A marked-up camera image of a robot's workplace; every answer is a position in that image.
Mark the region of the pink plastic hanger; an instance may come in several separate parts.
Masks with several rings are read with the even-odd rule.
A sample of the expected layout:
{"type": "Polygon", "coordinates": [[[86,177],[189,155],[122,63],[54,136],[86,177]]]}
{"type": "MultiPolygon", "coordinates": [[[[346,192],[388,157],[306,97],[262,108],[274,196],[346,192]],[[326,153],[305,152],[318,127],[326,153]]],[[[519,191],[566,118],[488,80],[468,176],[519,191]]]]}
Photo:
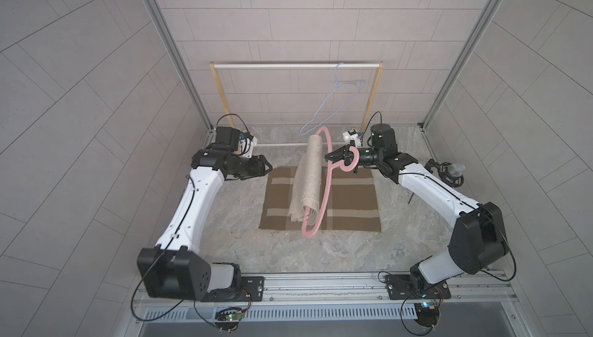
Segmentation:
{"type": "MultiPolygon", "coordinates": [[[[333,146],[332,146],[332,141],[331,141],[329,129],[327,127],[321,127],[321,131],[317,131],[315,133],[315,135],[321,136],[322,133],[326,137],[327,152],[330,153],[333,151],[333,146]]],[[[354,165],[352,165],[352,168],[339,168],[339,169],[344,172],[350,172],[350,171],[354,170],[356,167],[357,166],[354,164],[354,165]]],[[[318,233],[318,230],[321,226],[321,222],[323,221],[325,211],[327,210],[327,204],[329,201],[330,189],[331,189],[331,180],[332,180],[332,175],[333,175],[334,169],[336,169],[336,168],[327,167],[326,181],[325,181],[325,186],[324,186],[324,195],[321,198],[321,205],[320,205],[320,210],[319,210],[317,219],[313,220],[313,221],[310,220],[309,219],[310,209],[307,208],[305,210],[304,221],[302,222],[302,225],[301,225],[301,233],[305,238],[311,238],[311,237],[315,236],[316,233],[318,233]]]]}

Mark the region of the cream fuzzy scarf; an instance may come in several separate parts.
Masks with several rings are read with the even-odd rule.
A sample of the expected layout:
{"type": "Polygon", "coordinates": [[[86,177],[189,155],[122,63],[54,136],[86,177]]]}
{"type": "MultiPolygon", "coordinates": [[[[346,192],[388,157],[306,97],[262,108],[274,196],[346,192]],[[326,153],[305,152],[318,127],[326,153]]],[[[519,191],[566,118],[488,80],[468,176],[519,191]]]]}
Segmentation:
{"type": "Polygon", "coordinates": [[[293,222],[303,222],[307,208],[310,209],[309,219],[317,219],[321,205],[322,152],[322,138],[319,135],[310,136],[307,150],[293,178],[289,207],[289,216],[293,222]]]}

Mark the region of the brown plaid scarf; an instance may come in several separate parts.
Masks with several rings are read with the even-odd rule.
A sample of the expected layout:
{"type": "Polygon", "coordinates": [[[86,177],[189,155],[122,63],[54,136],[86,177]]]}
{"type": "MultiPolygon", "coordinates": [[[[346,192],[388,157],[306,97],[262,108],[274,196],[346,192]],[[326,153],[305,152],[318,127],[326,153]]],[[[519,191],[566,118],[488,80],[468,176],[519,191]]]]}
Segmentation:
{"type": "MultiPolygon", "coordinates": [[[[259,228],[273,231],[299,231],[301,223],[289,215],[296,167],[279,167],[268,175],[259,228]]],[[[381,232],[375,181],[370,170],[345,173],[336,169],[320,229],[322,231],[381,232]]]]}

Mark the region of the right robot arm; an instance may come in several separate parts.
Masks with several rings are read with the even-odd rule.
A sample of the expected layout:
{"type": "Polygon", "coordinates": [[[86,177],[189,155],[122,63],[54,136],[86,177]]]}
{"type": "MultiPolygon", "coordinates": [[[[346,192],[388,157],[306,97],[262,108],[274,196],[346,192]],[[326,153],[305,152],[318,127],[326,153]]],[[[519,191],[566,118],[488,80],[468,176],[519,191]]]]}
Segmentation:
{"type": "Polygon", "coordinates": [[[375,124],[370,131],[366,147],[361,133],[348,132],[346,145],[328,150],[324,159],[330,167],[343,171],[375,168],[425,201],[452,228],[446,250],[411,267],[409,287],[413,293],[461,274],[484,272],[512,253],[500,208],[491,202],[481,204],[457,191],[463,183],[460,166],[434,160],[420,164],[399,151],[395,131],[388,124],[375,124]]]}

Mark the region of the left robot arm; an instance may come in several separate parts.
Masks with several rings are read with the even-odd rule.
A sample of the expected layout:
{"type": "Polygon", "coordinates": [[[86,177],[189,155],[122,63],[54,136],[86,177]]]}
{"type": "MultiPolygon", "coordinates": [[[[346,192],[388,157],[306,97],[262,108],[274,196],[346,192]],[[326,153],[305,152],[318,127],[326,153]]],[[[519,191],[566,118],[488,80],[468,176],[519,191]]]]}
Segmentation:
{"type": "Polygon", "coordinates": [[[263,155],[246,158],[225,150],[199,150],[188,185],[168,227],[152,248],[144,248],[137,267],[151,298],[227,301],[242,293],[240,267],[209,263],[199,256],[205,222],[225,178],[264,177],[273,165],[263,155]]]}

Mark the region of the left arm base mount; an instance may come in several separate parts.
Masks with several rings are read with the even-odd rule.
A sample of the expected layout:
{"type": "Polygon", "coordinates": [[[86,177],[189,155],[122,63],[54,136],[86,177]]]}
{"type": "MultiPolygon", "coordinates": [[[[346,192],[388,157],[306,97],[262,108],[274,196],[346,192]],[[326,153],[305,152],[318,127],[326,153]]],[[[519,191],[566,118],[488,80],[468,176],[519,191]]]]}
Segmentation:
{"type": "Polygon", "coordinates": [[[261,302],[265,280],[262,276],[242,276],[241,283],[233,280],[229,288],[208,292],[200,302],[261,302]]]}

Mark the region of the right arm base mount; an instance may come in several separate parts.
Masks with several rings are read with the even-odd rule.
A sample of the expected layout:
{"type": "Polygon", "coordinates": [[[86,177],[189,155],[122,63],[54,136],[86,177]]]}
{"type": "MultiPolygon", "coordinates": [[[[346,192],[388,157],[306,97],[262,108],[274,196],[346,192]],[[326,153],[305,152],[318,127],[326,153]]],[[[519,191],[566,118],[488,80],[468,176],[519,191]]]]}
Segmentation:
{"type": "Polygon", "coordinates": [[[378,281],[385,285],[390,300],[404,299],[451,299],[451,292],[446,281],[431,285],[409,274],[381,272],[378,281]]]}

